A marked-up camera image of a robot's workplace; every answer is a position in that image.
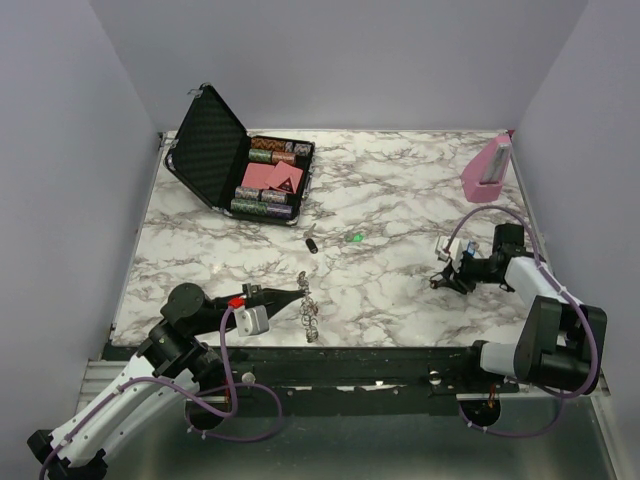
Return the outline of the metal disc keyring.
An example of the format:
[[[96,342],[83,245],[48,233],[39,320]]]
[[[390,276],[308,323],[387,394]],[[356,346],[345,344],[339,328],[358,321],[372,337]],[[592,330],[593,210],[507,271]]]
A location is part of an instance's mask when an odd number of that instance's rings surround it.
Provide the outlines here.
[[[319,338],[317,320],[318,305],[311,298],[309,280],[305,271],[301,271],[298,274],[297,284],[304,293],[301,300],[300,317],[301,324],[305,330],[306,341],[309,344],[315,343]]]

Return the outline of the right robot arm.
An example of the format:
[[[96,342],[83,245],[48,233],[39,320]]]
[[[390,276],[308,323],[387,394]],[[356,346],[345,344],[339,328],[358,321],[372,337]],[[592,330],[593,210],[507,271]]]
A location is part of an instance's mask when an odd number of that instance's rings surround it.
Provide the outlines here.
[[[495,227],[492,251],[481,258],[470,242],[440,236],[437,258],[445,268],[430,279],[433,289],[472,293],[479,284],[494,284],[516,293],[528,308],[514,344],[476,341],[477,357],[460,367],[460,379],[480,392],[496,375],[555,390],[563,395],[591,393],[597,385],[607,316],[558,286],[546,264],[525,247],[525,228]]]

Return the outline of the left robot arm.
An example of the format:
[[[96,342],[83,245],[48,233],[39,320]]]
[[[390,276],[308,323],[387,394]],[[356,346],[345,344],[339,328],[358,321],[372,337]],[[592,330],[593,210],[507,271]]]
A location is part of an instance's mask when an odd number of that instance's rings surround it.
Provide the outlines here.
[[[304,296],[246,284],[237,295],[210,298],[193,283],[175,287],[121,372],[73,418],[29,437],[40,478],[104,478],[111,451],[174,401],[189,399],[220,420],[235,417],[239,389],[259,385],[233,372],[227,331],[265,333],[271,317]]]

